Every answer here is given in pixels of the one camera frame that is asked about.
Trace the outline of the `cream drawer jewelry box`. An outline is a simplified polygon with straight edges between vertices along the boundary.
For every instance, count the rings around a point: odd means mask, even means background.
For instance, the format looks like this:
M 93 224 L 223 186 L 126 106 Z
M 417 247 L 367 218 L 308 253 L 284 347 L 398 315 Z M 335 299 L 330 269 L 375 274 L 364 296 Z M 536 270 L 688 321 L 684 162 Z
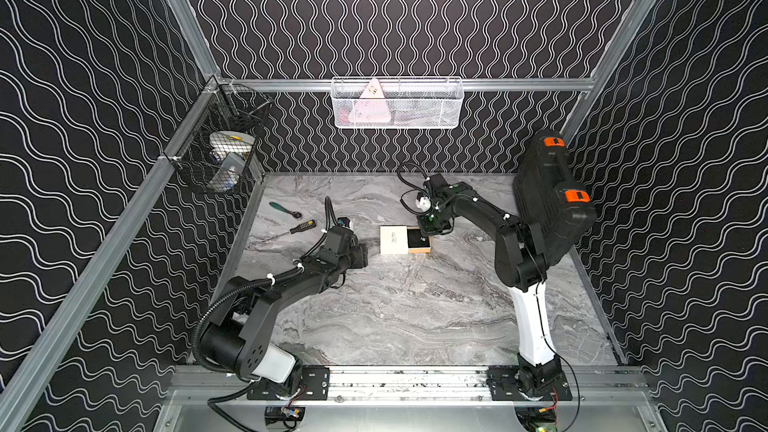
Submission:
M 431 239 L 418 227 L 387 225 L 379 228 L 379 247 L 382 255 L 429 254 Z

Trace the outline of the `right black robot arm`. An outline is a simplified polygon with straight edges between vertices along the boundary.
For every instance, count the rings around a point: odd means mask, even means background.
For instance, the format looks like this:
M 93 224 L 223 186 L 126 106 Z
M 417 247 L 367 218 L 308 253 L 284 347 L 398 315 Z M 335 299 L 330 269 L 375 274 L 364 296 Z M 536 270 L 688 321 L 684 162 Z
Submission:
M 566 377 L 546 313 L 549 264 L 539 231 L 469 184 L 450 184 L 440 174 L 426 176 L 417 197 L 418 227 L 424 236 L 447 235 L 463 218 L 493 240 L 494 270 L 512 297 L 519 332 L 517 388 L 529 399 L 555 393 Z

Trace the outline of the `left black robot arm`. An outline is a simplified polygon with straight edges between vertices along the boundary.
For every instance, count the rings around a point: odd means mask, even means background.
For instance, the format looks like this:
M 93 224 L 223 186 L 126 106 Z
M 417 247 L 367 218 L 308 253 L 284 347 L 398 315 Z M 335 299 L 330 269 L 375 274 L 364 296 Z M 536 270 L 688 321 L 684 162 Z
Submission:
M 271 343 L 279 313 L 343 285 L 348 271 L 367 265 L 367 245 L 350 228 L 333 225 L 292 269 L 256 280 L 231 279 L 196 325 L 195 361 L 210 371 L 241 379 L 286 382 L 298 359 Z

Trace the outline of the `yellow black screwdriver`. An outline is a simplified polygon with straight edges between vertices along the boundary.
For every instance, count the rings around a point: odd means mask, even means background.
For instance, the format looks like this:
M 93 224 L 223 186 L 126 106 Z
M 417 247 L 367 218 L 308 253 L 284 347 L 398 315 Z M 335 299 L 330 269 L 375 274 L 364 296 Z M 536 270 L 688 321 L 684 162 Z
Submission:
M 281 233 L 279 233 L 277 235 L 270 236 L 268 238 L 262 239 L 261 242 L 262 243 L 272 242 L 272 241 L 275 241 L 275 240 L 277 240 L 279 238 L 282 238 L 284 236 L 295 235 L 295 234 L 298 234 L 298 233 L 303 233 L 303 232 L 312 230 L 312 229 L 314 229 L 316 227 L 317 227 L 317 221 L 316 220 L 308 220 L 308 221 L 305 221 L 305 222 L 301 222 L 298 225 L 290 228 L 287 232 L 281 232 Z

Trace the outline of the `black tool case orange latches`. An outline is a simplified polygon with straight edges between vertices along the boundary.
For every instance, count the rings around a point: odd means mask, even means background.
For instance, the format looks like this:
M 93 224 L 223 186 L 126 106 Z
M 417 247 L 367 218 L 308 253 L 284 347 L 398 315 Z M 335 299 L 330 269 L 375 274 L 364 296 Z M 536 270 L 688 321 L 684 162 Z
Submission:
M 591 197 L 575 180 L 568 160 L 562 135 L 542 129 L 527 142 L 513 181 L 520 216 L 540 226 L 541 254 L 549 266 L 559 263 L 596 220 Z

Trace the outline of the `pink triangle card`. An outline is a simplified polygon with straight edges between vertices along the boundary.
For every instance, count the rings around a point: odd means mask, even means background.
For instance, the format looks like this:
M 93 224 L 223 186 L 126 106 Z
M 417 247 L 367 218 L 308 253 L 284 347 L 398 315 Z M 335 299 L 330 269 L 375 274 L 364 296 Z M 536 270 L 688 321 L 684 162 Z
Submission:
M 372 78 L 354 102 L 348 120 L 356 126 L 383 125 L 392 120 L 380 80 Z

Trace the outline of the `black mesh wall basket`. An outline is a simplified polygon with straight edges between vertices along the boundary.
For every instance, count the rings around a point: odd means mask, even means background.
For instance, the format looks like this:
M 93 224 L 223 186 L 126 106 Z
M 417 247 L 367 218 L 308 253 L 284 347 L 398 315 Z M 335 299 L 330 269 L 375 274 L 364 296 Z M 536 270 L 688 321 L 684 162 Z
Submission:
M 178 181 L 201 195 L 241 194 L 256 174 L 257 146 L 275 96 L 217 83 L 180 152 L 170 161 Z

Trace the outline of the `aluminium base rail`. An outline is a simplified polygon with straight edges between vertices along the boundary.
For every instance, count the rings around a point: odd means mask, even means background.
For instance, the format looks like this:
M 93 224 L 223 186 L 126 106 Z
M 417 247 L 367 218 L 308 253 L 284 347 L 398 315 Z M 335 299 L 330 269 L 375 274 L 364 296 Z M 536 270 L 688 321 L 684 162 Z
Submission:
M 651 403 L 640 370 L 575 366 L 541 396 L 518 390 L 511 366 L 306 366 L 298 406 L 641 406 Z

